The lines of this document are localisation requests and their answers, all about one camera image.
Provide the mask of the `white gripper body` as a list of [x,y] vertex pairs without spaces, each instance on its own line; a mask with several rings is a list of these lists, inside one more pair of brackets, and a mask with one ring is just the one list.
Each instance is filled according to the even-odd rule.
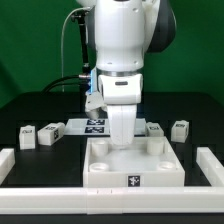
[[116,146],[130,145],[134,138],[137,105],[108,105],[111,141]]

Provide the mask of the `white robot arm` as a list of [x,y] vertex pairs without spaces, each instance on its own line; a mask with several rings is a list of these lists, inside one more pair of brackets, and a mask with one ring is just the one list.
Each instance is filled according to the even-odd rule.
[[77,0],[86,8],[87,44],[96,51],[86,112],[107,112],[113,144],[130,145],[147,52],[166,49],[176,33],[170,0]]

